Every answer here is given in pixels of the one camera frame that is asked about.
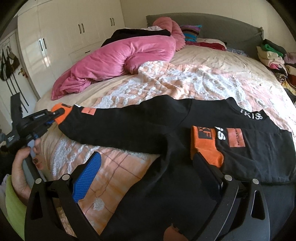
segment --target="blue gripper pad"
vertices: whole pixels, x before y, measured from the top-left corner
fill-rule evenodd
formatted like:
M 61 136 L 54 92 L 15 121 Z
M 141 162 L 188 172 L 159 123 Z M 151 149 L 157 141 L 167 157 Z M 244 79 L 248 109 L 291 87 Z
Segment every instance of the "blue gripper pad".
M 102 164 L 101 154 L 94 152 L 91 157 L 87 160 L 85 164 L 79 165 L 76 169 L 79 170 L 83 166 L 85 168 L 81 171 L 78 178 L 73 184 L 73 194 L 72 197 L 75 203 L 83 199 L 91 186 L 96 174 L 98 173 Z

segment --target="striped pillow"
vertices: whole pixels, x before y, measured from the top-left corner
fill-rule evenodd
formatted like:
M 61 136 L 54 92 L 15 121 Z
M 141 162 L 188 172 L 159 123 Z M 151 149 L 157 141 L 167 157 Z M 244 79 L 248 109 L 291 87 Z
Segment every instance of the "striped pillow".
M 198 35 L 200 33 L 201 25 L 183 25 L 180 26 L 184 36 L 185 41 L 196 42 Z

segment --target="handbag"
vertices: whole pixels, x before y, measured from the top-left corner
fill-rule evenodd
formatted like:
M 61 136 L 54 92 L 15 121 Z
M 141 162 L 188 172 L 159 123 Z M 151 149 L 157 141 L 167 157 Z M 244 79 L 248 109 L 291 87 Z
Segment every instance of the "handbag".
M 4 51 L 2 50 L 0 79 L 2 79 L 3 81 L 6 81 L 11 76 L 12 73 L 13 73 L 13 69 L 9 62 L 9 59 L 5 58 Z
M 18 68 L 18 66 L 20 66 L 20 61 L 19 59 L 15 56 L 15 54 L 11 51 L 10 47 L 7 46 L 6 48 L 6 52 L 7 52 L 7 58 L 10 58 L 13 60 L 12 63 L 12 70 L 13 72 Z

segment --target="green cloth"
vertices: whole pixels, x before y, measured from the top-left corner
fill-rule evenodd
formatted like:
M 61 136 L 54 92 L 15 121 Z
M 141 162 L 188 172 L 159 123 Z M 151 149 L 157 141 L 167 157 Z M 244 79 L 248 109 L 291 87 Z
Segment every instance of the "green cloth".
M 265 44 L 265 45 L 264 44 L 261 44 L 261 48 L 264 51 L 271 51 L 271 52 L 277 53 L 282 58 L 284 57 L 284 55 L 281 52 L 276 51 L 274 48 L 270 47 L 268 44 Z
M 25 240 L 25 216 L 27 207 L 17 197 L 12 186 L 11 176 L 6 180 L 5 204 L 10 225 Z

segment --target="white wardrobe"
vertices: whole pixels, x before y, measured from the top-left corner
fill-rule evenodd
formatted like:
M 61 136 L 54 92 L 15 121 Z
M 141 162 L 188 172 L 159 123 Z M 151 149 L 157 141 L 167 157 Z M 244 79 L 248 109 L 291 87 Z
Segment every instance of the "white wardrobe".
M 39 96 L 124 27 L 120 0 L 29 0 L 18 12 L 18 34 Z

